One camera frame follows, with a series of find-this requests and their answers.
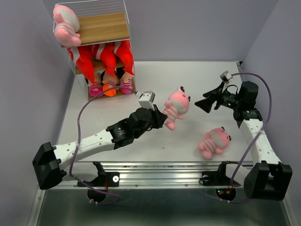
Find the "large pink striped pig plush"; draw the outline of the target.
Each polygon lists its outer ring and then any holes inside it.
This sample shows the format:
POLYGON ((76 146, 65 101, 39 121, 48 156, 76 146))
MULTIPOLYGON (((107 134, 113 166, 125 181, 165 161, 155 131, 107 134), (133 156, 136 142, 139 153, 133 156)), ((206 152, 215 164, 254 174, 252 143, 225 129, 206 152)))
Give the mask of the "large pink striped pig plush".
POLYGON ((80 34, 78 33, 79 19, 72 9, 65 5, 56 4, 53 9, 55 23, 54 36, 64 47, 78 47, 81 45, 80 34))

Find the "red plush corner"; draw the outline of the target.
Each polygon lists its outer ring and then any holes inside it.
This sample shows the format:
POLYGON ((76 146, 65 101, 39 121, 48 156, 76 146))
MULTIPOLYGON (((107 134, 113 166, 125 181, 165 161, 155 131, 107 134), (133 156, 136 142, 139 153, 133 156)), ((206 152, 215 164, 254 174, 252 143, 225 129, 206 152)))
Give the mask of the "red plush corner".
POLYGON ((68 54, 84 77, 95 85, 94 66, 89 46, 70 47, 68 48, 68 54))

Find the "boy doll magenta striped shirt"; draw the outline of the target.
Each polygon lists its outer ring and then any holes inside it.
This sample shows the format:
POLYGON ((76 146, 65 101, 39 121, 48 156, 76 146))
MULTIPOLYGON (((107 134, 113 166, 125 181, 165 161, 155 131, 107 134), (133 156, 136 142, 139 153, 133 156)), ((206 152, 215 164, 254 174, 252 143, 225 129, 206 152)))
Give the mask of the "boy doll magenta striped shirt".
POLYGON ((133 75, 131 75, 128 72, 125 72, 123 67, 117 68, 116 73, 119 78, 120 86, 124 87, 124 88, 120 88, 121 92, 124 94, 130 94, 132 91, 127 88, 130 88, 130 89, 133 88, 132 87, 133 75))

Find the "boy doll magenta pants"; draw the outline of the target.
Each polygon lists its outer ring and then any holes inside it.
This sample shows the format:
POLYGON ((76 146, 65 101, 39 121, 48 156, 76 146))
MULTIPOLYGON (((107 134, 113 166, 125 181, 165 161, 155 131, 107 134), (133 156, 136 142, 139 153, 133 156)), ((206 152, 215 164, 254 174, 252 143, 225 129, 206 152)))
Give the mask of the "boy doll magenta pants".
POLYGON ((86 83, 88 85, 89 95, 92 97, 102 97, 103 94, 101 94, 101 93, 103 91, 103 83, 102 83, 101 76, 100 76, 99 72, 95 72, 94 76, 95 76, 94 83, 91 83, 87 78, 85 78, 86 83))

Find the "boy doll orange pants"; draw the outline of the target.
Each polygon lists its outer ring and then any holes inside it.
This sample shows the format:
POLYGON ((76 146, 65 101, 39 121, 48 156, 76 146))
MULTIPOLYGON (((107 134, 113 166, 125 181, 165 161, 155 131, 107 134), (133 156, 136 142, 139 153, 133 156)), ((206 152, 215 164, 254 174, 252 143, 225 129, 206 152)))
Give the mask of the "boy doll orange pants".
POLYGON ((114 88, 118 82, 119 78, 117 77, 116 73, 114 73, 114 77, 110 74, 103 72, 102 76, 102 83, 103 83, 103 91, 105 91, 105 95, 108 97, 113 97, 116 95, 117 89, 114 88))

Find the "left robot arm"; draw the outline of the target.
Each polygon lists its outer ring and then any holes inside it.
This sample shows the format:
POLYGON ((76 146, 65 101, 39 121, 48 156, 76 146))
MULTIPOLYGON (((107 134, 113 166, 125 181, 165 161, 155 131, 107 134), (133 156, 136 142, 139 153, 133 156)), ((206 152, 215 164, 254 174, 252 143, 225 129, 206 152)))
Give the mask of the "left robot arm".
POLYGON ((162 128, 166 119, 167 115, 156 106, 153 109, 140 107, 128 118, 79 141, 42 144, 32 161, 39 188, 47 190, 71 180, 82 180, 89 186, 101 185, 105 172, 100 163, 93 162, 85 167, 80 160, 130 145, 146 131, 162 128))

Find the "red whale plush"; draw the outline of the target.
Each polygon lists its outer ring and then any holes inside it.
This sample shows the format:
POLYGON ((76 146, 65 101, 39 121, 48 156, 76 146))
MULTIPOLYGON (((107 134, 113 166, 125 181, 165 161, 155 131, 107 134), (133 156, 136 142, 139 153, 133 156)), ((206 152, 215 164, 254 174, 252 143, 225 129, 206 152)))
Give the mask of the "red whale plush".
POLYGON ((134 59, 131 52, 131 46, 129 40, 122 40, 111 42, 111 46, 113 47, 113 53, 121 60, 124 65, 124 71, 134 75, 133 67, 134 67, 134 59))

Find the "pink pig plush top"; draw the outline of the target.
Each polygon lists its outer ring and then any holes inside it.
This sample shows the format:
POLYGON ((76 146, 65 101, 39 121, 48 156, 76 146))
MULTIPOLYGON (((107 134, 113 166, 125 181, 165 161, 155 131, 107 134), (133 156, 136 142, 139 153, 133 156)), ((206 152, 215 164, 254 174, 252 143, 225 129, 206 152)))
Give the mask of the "pink pig plush top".
POLYGON ((190 107, 191 97, 185 93, 183 86, 177 88, 173 92, 168 100, 165 102, 165 108, 163 114, 167 116, 164 125, 169 130, 175 130, 175 122, 177 119, 183 120, 184 115, 188 112, 190 107))

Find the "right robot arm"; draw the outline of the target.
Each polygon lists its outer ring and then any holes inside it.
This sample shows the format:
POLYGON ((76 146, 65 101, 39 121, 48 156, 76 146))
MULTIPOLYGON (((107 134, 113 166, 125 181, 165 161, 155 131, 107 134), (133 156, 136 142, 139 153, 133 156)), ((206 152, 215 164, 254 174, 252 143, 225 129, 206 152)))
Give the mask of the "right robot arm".
POLYGON ((293 171, 275 154, 269 143, 260 112, 254 107, 258 86, 242 82, 240 90, 230 93, 221 83, 217 88, 203 94, 204 99, 195 106, 206 113, 225 106, 233 110, 233 118, 248 144, 253 160, 252 169, 235 161, 222 161, 216 171, 203 171, 200 183, 204 186, 242 186, 247 198, 275 200, 284 199, 293 171))

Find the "pink pig plush bottom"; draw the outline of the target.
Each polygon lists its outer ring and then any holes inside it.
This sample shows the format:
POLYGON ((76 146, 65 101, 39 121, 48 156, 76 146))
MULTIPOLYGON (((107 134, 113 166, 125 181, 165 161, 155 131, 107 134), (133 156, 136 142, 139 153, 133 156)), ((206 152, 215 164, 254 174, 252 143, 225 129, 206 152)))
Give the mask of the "pink pig plush bottom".
POLYGON ((203 158, 211 160, 214 154, 223 154, 231 140, 232 138, 225 131, 225 128, 218 127, 205 134, 204 140, 198 145, 198 149, 203 158))

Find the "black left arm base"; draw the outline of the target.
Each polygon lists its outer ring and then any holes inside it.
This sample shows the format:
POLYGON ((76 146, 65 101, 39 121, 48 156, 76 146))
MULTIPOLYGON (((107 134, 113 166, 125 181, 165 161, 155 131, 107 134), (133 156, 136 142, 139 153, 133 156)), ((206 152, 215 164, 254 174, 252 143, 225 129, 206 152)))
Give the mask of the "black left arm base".
POLYGON ((97 177, 91 181, 78 181, 78 187, 86 187, 89 202, 95 205, 114 204, 120 200, 120 196, 109 192, 110 187, 119 187, 120 173, 117 171, 105 171, 100 162, 93 162, 97 170, 97 177))

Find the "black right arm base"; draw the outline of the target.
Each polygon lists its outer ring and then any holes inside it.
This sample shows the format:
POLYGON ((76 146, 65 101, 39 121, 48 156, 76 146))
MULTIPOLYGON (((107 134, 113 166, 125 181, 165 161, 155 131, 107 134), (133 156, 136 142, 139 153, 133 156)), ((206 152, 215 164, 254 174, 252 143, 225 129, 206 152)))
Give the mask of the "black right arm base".
POLYGON ((230 164, 237 165, 235 161, 222 161, 216 171, 202 171, 199 183, 203 186, 217 186, 215 196, 212 198, 218 199, 221 202, 231 204, 241 204, 246 201, 235 201, 236 189, 230 185, 230 178, 226 176, 226 167, 230 164))

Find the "red shark plush mouth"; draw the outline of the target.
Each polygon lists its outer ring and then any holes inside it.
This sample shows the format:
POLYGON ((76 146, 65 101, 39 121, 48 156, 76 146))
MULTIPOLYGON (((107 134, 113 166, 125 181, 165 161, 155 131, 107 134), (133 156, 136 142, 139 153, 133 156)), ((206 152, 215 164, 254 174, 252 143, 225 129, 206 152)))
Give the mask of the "red shark plush mouth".
POLYGON ((116 57, 112 51, 113 47, 109 43, 100 43, 89 45, 89 48, 92 57, 96 60, 102 61, 105 72, 114 77, 116 57))

